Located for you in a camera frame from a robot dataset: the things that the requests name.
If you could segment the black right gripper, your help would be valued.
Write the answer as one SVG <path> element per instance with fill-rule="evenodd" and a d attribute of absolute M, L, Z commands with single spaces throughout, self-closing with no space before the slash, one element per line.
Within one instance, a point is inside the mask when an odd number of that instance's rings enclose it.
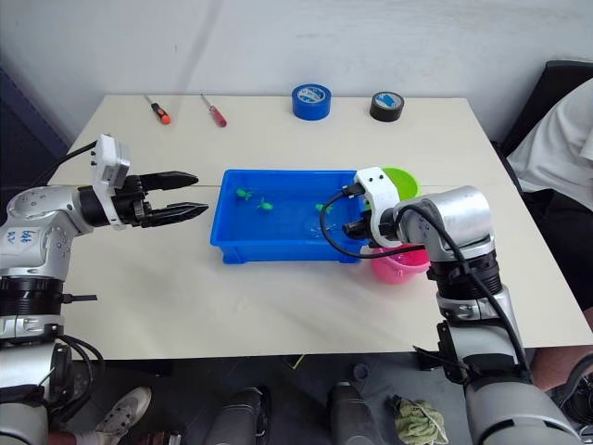
<path fill-rule="evenodd" d="M 342 231 L 348 238 L 354 240 L 367 239 L 371 242 L 376 241 L 377 230 L 378 225 L 370 210 L 363 211 L 358 220 L 347 222 L 342 226 Z"/>

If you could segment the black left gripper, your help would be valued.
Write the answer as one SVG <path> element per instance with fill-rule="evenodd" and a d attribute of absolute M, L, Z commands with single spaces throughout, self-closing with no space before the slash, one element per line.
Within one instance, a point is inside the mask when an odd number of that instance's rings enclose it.
<path fill-rule="evenodd" d="M 187 172 L 130 175 L 111 199 L 120 221 L 125 225 L 148 228 L 181 223 L 204 213 L 208 204 L 181 202 L 152 210 L 145 198 L 149 191 L 180 189 L 197 183 L 198 178 Z"/>

